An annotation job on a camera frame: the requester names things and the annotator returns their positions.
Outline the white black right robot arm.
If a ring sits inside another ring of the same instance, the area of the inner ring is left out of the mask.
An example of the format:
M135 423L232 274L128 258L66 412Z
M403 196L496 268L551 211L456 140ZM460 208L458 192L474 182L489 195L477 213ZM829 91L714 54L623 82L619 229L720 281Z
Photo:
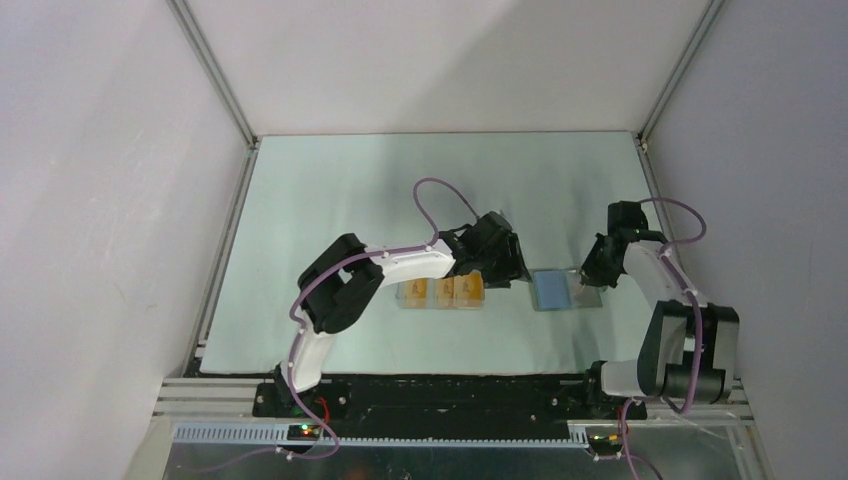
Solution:
M711 302L673 257L674 242L650 228L640 201L607 208L599 233L579 268L580 283L615 288L623 276L652 309L639 353L628 361L596 361L581 392L585 411L606 418L622 398L659 398L683 414L694 405L727 399L735 379L740 318Z

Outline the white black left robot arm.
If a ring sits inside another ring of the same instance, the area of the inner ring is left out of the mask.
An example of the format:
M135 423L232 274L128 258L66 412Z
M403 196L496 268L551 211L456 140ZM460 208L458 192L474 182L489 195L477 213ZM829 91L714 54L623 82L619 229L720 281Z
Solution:
M531 279L518 234L498 212L438 231L420 245L370 248L353 233L338 237L297 281L300 293L289 316L298 327L288 357L279 365L284 383L278 404L292 416L312 411L314 387L336 335L359 320L381 288L473 272L480 273L486 289Z

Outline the clear plastic tray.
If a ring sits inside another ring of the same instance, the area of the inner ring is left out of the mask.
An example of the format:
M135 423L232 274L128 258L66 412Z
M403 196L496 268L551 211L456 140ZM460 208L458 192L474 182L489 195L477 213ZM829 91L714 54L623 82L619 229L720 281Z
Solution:
M398 285L398 305L405 309L479 310L485 301L480 272L441 279L419 278Z

